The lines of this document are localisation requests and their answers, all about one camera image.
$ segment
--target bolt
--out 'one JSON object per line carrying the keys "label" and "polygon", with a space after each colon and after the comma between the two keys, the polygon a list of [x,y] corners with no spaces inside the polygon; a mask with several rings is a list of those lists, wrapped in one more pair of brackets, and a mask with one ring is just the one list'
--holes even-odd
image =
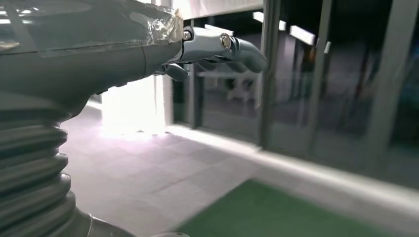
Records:
{"label": "bolt", "polygon": [[231,38],[228,36],[228,34],[222,33],[220,36],[221,45],[223,48],[230,48],[231,47]]}
{"label": "bolt", "polygon": [[192,34],[189,31],[183,32],[183,40],[190,40],[192,38]]}

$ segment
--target metal pillar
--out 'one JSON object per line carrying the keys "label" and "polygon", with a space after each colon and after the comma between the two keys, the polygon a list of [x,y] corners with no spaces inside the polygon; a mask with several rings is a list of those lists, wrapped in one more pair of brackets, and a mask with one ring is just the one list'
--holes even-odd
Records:
{"label": "metal pillar", "polygon": [[316,66],[314,68],[314,78],[311,88],[310,107],[308,114],[308,136],[307,150],[310,151],[316,135],[317,123],[319,119],[319,103],[322,89],[322,81],[325,69],[325,49],[328,41],[330,15],[333,0],[323,0],[322,14],[320,18],[320,29],[316,54]]}
{"label": "metal pillar", "polygon": [[419,0],[394,0],[392,4],[365,143],[367,168],[375,173],[382,172],[388,164],[384,153],[393,132],[418,7]]}
{"label": "metal pillar", "polygon": [[269,130],[272,125],[272,104],[275,101],[275,74],[278,61],[278,26],[281,11],[280,0],[263,1],[263,31],[261,51],[268,60],[268,69],[259,78],[261,85],[261,104],[258,110],[258,142],[266,149]]}

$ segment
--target green mat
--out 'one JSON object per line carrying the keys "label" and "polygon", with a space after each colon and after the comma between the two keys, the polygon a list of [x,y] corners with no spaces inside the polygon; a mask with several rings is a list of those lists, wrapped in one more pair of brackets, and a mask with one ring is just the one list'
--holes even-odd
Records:
{"label": "green mat", "polygon": [[176,231],[190,237],[396,237],[249,180]]}

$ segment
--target tiled floor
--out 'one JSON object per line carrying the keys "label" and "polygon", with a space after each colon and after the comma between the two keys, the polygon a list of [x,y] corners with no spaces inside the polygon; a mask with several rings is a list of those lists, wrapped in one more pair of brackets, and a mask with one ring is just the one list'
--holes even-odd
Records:
{"label": "tiled floor", "polygon": [[62,128],[78,207],[139,237],[177,226],[261,169],[171,134],[111,134],[92,108]]}

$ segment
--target green carpet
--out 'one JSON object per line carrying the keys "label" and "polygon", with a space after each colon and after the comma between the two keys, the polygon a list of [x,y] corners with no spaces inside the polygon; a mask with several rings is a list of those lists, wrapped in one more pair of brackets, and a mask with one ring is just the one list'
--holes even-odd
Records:
{"label": "green carpet", "polygon": [[190,237],[400,237],[252,180],[176,231]]}

